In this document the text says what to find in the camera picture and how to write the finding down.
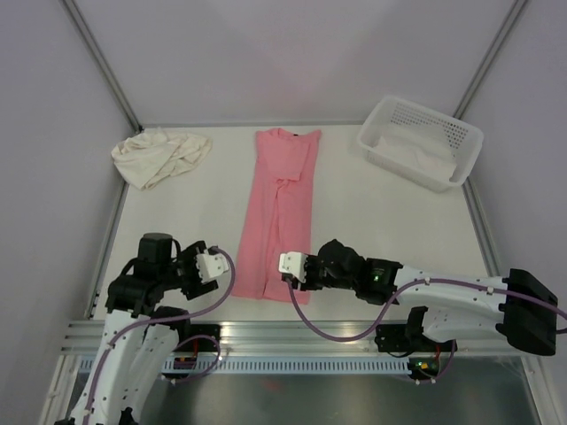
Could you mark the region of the pink t-shirt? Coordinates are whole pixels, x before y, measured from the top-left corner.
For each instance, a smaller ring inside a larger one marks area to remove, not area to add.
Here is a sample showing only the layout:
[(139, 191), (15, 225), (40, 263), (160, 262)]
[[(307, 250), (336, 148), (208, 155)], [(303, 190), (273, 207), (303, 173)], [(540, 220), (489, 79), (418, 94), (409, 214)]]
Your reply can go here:
[(231, 295), (290, 303), (278, 271), (282, 253), (311, 249), (315, 165), (320, 130), (283, 128), (255, 136), (256, 163)]

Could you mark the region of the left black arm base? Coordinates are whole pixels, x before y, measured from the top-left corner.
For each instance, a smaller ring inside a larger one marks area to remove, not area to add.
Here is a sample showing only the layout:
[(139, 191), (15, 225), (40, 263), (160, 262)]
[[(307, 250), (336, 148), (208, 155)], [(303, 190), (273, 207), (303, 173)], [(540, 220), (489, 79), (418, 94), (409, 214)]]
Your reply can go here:
[(181, 333), (179, 344), (174, 352), (189, 353), (196, 357), (200, 353), (217, 351), (216, 343), (221, 340), (221, 325), (197, 324), (191, 325)]

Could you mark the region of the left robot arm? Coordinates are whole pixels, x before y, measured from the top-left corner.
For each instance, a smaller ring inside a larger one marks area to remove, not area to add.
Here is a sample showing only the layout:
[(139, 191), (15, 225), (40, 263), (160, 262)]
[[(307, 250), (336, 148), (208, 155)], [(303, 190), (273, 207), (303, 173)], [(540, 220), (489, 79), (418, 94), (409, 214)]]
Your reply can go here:
[(137, 254), (109, 284), (105, 323), (89, 378), (65, 424), (137, 424), (150, 389), (169, 355), (200, 336), (190, 313), (163, 306), (167, 292), (189, 300), (218, 289), (233, 274), (230, 258), (218, 247), (197, 241), (187, 248), (169, 234), (147, 233)]

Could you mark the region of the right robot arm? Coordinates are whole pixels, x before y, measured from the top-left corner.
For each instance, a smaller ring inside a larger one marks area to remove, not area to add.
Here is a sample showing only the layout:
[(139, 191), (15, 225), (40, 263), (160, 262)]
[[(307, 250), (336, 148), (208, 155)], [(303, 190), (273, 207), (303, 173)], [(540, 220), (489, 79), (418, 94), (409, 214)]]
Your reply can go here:
[(386, 259), (364, 258), (336, 239), (315, 255), (287, 252), (278, 270), (292, 297), (301, 291), (350, 290), (384, 317), (393, 305), (405, 323), (371, 325), (380, 352), (454, 350), (461, 341), (500, 340), (532, 355), (556, 353), (561, 316), (557, 296), (531, 273), (512, 268), (487, 278), (438, 276)]

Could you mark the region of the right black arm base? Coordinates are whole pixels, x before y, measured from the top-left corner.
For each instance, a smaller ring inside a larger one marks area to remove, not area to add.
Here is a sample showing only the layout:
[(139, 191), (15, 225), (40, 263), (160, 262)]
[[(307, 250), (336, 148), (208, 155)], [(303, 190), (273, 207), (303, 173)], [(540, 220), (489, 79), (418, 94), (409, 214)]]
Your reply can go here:
[(408, 357), (414, 353), (451, 352), (451, 341), (438, 343), (424, 334), (423, 321), (429, 309), (425, 306), (413, 307), (405, 323), (381, 324), (376, 328), (377, 350), (395, 358)]

